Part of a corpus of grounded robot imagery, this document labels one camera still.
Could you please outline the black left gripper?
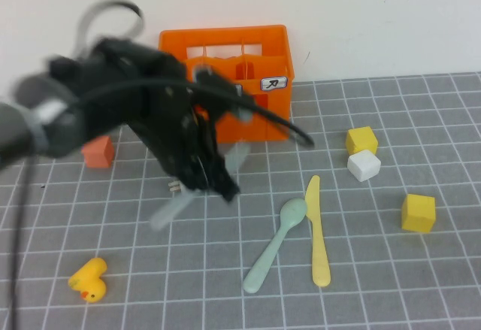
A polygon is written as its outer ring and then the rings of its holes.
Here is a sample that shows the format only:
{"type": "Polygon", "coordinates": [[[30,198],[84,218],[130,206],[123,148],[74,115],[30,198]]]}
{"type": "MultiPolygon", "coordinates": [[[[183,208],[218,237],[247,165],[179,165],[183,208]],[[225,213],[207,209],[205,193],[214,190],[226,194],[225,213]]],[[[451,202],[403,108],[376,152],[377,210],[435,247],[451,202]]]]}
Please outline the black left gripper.
{"type": "Polygon", "coordinates": [[[240,157],[215,155],[207,165],[207,180],[200,158],[200,130],[187,89],[142,89],[141,109],[129,120],[132,131],[158,159],[164,171],[174,175],[171,191],[208,189],[231,202],[240,192],[231,177],[240,157]]]}

